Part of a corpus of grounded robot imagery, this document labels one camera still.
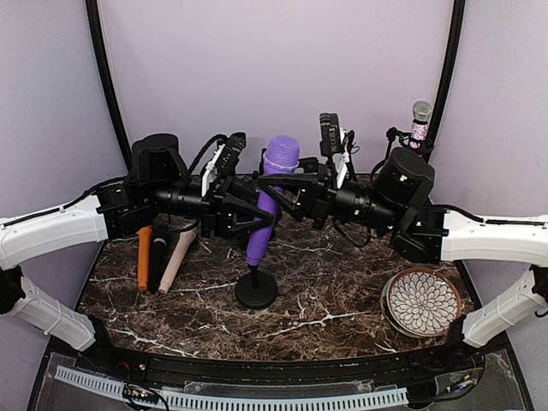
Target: patterned plate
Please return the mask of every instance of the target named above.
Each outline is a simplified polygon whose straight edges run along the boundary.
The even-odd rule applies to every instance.
[[[441,336],[461,315],[461,297],[455,286],[427,268],[394,276],[387,283],[385,301],[391,317],[411,337]]]

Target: purple microphone head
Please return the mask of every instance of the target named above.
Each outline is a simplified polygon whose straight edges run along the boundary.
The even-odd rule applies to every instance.
[[[299,142],[287,135],[277,135],[268,144],[263,159],[265,174],[292,173],[299,165]]]

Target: round black base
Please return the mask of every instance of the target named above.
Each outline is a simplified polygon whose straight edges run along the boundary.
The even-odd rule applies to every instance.
[[[259,271],[259,287],[254,288],[251,273],[238,280],[235,288],[236,299],[245,308],[262,310],[277,298],[277,284],[274,277]]]

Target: silver microphone head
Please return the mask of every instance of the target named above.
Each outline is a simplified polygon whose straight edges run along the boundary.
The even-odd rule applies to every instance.
[[[428,122],[432,115],[432,105],[424,100],[415,101],[413,104],[413,119],[417,122]]]

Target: flower pattern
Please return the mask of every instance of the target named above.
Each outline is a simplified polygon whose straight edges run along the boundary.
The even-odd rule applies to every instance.
[[[442,334],[459,315],[460,297],[446,279],[429,271],[403,272],[392,281],[388,307],[396,322],[419,337]]]

